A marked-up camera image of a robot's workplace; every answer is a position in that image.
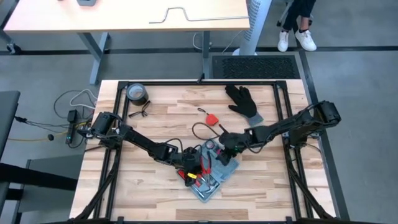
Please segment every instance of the metal desk leg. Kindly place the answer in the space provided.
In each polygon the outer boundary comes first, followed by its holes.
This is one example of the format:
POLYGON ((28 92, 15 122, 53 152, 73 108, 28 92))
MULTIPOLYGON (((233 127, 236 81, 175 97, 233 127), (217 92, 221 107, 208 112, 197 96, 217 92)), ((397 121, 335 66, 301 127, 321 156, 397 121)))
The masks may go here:
POLYGON ((7 43, 7 50, 10 52, 12 55, 18 55, 21 52, 21 48, 18 47, 14 43, 14 40, 8 36, 2 29, 0 29, 0 38, 2 38, 4 41, 7 43))
POLYGON ((210 59, 209 59, 209 47, 210 47, 210 31, 203 31, 203 44, 202 44, 202 56, 203 56, 203 74, 205 79, 210 78, 210 59))
POLYGON ((95 39, 90 33, 78 33, 78 35, 90 53, 94 56, 94 65, 90 75, 90 85, 96 85, 98 83, 98 73, 100 72, 101 61, 109 33, 104 32, 102 34, 99 45, 95 42, 95 39))

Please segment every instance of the tool tray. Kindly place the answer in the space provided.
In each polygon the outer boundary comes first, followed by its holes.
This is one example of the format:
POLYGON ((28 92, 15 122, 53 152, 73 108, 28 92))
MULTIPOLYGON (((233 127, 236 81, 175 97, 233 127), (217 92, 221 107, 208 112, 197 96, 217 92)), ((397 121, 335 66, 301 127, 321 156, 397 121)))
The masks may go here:
POLYGON ((203 158, 203 165, 208 167, 208 158, 207 152, 210 152, 211 157, 211 174, 210 174, 210 185, 216 186, 213 191, 206 193, 209 190, 209 186, 207 183, 203 183, 201 178, 198 177, 197 181, 201 183, 198 187, 196 184, 193 184, 190 189, 195 194, 198 199, 206 203, 210 200, 210 198, 221 188, 221 184, 227 181, 231 175, 235 172, 236 168, 238 168, 239 163, 236 159, 232 158, 227 166, 224 166, 219 160, 216 160, 217 151, 221 148, 219 145, 213 140, 207 140, 206 143, 202 145, 201 148, 201 156, 203 158))

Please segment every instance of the yellow handle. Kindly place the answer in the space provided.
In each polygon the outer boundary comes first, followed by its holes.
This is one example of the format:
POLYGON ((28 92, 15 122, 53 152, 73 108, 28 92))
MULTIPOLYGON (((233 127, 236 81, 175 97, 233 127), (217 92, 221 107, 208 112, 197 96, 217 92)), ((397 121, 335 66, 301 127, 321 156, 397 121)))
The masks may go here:
POLYGON ((188 175, 189 177, 193 178, 193 179, 198 178, 195 174, 188 173, 187 175, 188 175))

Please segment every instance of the white sneaker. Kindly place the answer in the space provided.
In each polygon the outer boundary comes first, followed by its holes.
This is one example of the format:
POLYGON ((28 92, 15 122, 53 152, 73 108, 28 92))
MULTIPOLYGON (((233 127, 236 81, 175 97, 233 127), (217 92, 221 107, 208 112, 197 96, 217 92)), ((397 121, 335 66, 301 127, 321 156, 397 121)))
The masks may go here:
POLYGON ((312 40, 311 37, 311 32, 309 30, 300 33, 297 31, 295 33, 295 36, 297 40, 300 42, 301 46, 307 50, 307 51, 314 51, 317 49, 317 46, 315 45, 314 41, 312 40))
POLYGON ((288 46, 289 46, 289 33, 281 31, 279 33, 278 50, 280 52, 285 52, 288 46))

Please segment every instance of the black glove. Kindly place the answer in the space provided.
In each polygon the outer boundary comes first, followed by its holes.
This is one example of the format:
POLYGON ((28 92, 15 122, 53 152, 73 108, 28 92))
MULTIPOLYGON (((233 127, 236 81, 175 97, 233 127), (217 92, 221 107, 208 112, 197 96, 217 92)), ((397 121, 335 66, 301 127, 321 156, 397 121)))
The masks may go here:
POLYGON ((250 126, 254 126, 263 121, 263 118, 257 112, 257 106, 247 88, 241 86, 237 89, 234 85, 227 85, 225 90, 226 94, 228 94, 236 104, 236 106, 229 105, 228 107, 246 117, 250 126))

